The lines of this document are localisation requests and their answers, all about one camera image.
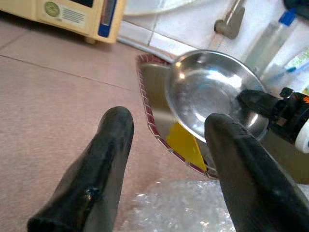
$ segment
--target bubble wrap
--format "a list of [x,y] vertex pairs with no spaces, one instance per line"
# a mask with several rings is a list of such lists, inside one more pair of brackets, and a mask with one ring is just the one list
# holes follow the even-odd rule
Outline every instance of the bubble wrap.
[[[309,186],[299,185],[309,198]],[[235,232],[219,181],[162,181],[138,194],[124,232]]]

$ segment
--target beige machine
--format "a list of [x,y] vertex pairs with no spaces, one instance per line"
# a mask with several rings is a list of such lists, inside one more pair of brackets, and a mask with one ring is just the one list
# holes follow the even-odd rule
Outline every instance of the beige machine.
[[126,0],[0,0],[0,10],[114,43]]

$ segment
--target tiled floor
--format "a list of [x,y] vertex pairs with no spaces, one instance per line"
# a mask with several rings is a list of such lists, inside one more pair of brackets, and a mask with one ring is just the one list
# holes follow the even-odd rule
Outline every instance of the tiled floor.
[[156,180],[204,179],[148,130],[135,73],[140,53],[0,13],[1,231],[26,231],[113,106],[127,107],[135,121],[116,227],[134,195]]

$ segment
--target metal bowl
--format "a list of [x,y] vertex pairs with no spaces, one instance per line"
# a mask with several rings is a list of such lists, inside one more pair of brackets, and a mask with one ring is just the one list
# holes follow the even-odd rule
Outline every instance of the metal bowl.
[[226,54],[199,50],[180,56],[171,65],[166,82],[169,107],[183,127],[201,141],[204,122],[212,113],[228,114],[258,140],[268,119],[241,107],[237,95],[245,89],[264,90],[257,77]]

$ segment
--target blue bottle cap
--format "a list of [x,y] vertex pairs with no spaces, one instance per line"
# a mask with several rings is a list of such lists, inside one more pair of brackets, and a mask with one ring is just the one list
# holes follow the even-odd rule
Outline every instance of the blue bottle cap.
[[295,8],[292,8],[289,11],[284,12],[284,14],[279,19],[279,22],[284,25],[290,26],[295,17]]

